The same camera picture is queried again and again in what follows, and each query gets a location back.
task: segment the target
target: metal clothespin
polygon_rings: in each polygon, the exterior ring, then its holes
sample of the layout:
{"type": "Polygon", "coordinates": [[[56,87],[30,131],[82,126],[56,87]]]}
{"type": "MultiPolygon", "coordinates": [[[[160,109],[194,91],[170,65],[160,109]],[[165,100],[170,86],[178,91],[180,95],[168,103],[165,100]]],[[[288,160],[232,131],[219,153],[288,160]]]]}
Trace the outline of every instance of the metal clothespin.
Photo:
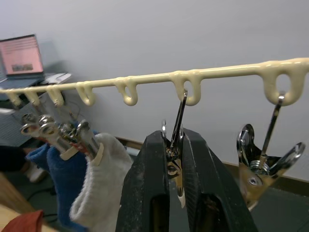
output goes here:
{"type": "Polygon", "coordinates": [[[39,105],[32,104],[32,107],[35,109],[38,115],[46,114],[46,109],[41,102],[39,105]]]}
{"type": "Polygon", "coordinates": [[[179,197],[183,196],[183,177],[182,177],[182,154],[183,154],[183,111],[187,100],[188,91],[185,90],[183,100],[180,102],[176,122],[171,141],[166,138],[166,121],[162,121],[161,135],[166,144],[168,161],[168,176],[176,182],[179,197]]]}
{"type": "Polygon", "coordinates": [[[39,125],[37,123],[27,123],[21,127],[21,134],[37,138],[39,134],[39,125]]]}
{"type": "Polygon", "coordinates": [[[43,124],[39,133],[41,137],[47,139],[48,143],[53,145],[60,153],[64,153],[71,148],[71,145],[66,140],[59,136],[58,125],[54,122],[43,124]]]}
{"type": "Polygon", "coordinates": [[[58,126],[59,135],[68,141],[73,147],[84,154],[88,154],[86,147],[84,147],[80,137],[77,135],[77,129],[74,124],[61,123],[58,126]]]}
{"type": "Polygon", "coordinates": [[[78,124],[76,134],[80,138],[81,144],[86,148],[86,154],[93,160],[98,154],[100,145],[86,120],[78,124]]]}
{"type": "Polygon", "coordinates": [[[237,138],[240,190],[250,210],[257,205],[264,191],[301,157],[306,147],[304,143],[298,143],[283,157],[266,154],[283,101],[284,93],[281,93],[262,150],[253,142],[254,130],[251,124],[245,125],[237,138]]]}
{"type": "Polygon", "coordinates": [[[27,113],[22,116],[21,122],[23,124],[38,123],[38,117],[36,117],[33,113],[27,113]]]}
{"type": "Polygon", "coordinates": [[[41,115],[38,118],[39,126],[42,126],[46,123],[54,123],[54,122],[55,122],[54,118],[50,115],[41,115]]]}

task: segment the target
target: white sock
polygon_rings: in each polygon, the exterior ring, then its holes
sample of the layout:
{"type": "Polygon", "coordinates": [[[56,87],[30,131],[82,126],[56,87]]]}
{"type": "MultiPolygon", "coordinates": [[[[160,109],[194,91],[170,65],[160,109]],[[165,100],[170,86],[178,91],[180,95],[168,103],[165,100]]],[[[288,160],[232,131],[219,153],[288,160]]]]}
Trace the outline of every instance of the white sock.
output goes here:
{"type": "Polygon", "coordinates": [[[70,218],[89,231],[114,232],[123,182],[132,159],[112,135],[102,133],[96,138],[104,145],[103,157],[98,166],[86,157],[84,186],[71,207],[70,218]]]}

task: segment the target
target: shoe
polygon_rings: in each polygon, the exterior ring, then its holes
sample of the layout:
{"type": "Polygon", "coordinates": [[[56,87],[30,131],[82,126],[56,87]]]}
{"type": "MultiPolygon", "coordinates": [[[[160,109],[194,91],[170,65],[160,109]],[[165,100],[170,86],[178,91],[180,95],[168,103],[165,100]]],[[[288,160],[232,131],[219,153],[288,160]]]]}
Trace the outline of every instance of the shoe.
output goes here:
{"type": "Polygon", "coordinates": [[[25,171],[25,175],[28,177],[31,183],[39,183],[46,175],[47,171],[39,168],[35,163],[30,163],[30,167],[25,171]]]}

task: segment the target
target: fabric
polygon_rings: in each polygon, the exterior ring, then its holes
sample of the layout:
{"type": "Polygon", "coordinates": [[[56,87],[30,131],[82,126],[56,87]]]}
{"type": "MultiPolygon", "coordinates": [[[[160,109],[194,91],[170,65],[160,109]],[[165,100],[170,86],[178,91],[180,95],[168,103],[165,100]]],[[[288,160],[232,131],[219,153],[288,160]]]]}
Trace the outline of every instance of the fabric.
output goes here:
{"type": "Polygon", "coordinates": [[[0,172],[20,171],[26,163],[25,152],[16,146],[0,146],[0,172]]]}
{"type": "Polygon", "coordinates": [[[124,178],[132,159],[123,145],[113,136],[96,135],[104,145],[99,166],[87,159],[84,186],[75,199],[70,218],[93,232],[114,232],[117,223],[124,178]]]}
{"type": "Polygon", "coordinates": [[[87,231],[69,217],[71,205],[83,187],[87,167],[85,155],[78,152],[69,160],[63,160],[59,151],[52,146],[47,152],[47,163],[56,188],[60,223],[74,231],[87,231]]]}
{"type": "Polygon", "coordinates": [[[47,164],[47,151],[50,149],[49,144],[44,144],[40,146],[39,148],[35,149],[34,151],[31,151],[29,154],[27,154],[26,159],[30,160],[31,162],[38,165],[40,168],[46,170],[49,172],[49,167],[47,164]]]}
{"type": "Polygon", "coordinates": [[[43,211],[22,214],[11,220],[2,232],[41,232],[43,211]]]}

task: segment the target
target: cable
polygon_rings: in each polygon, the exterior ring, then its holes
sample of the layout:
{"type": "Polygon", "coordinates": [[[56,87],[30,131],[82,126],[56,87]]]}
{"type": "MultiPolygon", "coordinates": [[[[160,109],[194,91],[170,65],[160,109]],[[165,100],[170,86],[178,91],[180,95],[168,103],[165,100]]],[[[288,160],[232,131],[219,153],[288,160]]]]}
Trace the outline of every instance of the cable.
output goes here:
{"type": "Polygon", "coordinates": [[[77,116],[76,116],[76,118],[78,118],[79,113],[81,112],[81,108],[80,108],[80,106],[79,106],[76,102],[73,102],[73,101],[68,101],[68,103],[71,103],[71,104],[74,104],[74,105],[76,105],[76,106],[77,106],[77,108],[78,108],[78,112],[77,112],[77,116]]]}
{"type": "Polygon", "coordinates": [[[56,218],[56,219],[54,219],[54,220],[47,221],[47,223],[53,223],[53,222],[55,222],[55,221],[57,221],[57,220],[58,220],[58,218],[56,218]]]}
{"type": "Polygon", "coordinates": [[[58,216],[58,214],[44,214],[43,218],[51,217],[51,216],[58,216]]]}
{"type": "MultiPolygon", "coordinates": [[[[46,215],[43,215],[43,218],[45,217],[45,218],[47,218],[47,217],[52,217],[52,216],[58,216],[58,214],[46,214],[46,215]]],[[[50,220],[50,221],[47,221],[47,223],[53,223],[53,222],[55,222],[55,221],[57,221],[58,220],[58,217],[56,217],[55,219],[53,219],[53,220],[50,220]]]]}
{"type": "Polygon", "coordinates": [[[33,192],[33,193],[27,198],[27,201],[30,201],[30,199],[31,199],[33,196],[35,196],[36,194],[41,193],[41,192],[49,192],[52,196],[56,195],[55,186],[52,186],[51,188],[45,188],[45,189],[41,189],[41,190],[38,190],[38,191],[33,192]]]}

